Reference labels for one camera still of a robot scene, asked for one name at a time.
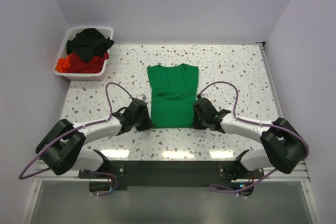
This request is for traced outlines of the green t shirt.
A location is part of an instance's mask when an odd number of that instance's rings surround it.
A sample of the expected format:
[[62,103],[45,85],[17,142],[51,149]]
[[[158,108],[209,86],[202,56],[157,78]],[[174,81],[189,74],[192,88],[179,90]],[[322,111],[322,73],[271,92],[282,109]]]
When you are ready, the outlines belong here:
[[147,67],[152,90],[151,120],[160,128],[191,128],[193,103],[196,101],[199,69],[180,64],[174,67],[162,65]]

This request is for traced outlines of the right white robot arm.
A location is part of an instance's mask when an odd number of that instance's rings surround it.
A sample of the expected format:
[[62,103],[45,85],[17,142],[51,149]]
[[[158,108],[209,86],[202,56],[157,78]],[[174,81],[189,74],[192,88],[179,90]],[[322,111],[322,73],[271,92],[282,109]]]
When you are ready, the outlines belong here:
[[290,174],[309,154],[309,147],[292,125],[283,118],[257,121],[239,118],[232,111],[216,110],[207,98],[198,97],[193,103],[193,128],[239,135],[260,143],[263,148],[245,150],[234,161],[234,173],[246,178],[259,168],[273,167]]

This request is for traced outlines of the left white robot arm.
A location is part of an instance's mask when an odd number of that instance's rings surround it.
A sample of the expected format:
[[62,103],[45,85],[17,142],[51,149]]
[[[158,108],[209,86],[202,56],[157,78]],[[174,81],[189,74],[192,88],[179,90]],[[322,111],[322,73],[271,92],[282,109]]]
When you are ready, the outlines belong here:
[[88,169],[97,178],[108,174],[107,159],[98,151],[84,150],[83,146],[104,137],[119,136],[133,128],[145,131],[153,128],[147,104],[132,99],[123,112],[98,121],[72,124],[59,120],[36,147],[36,154],[56,175],[71,169]]

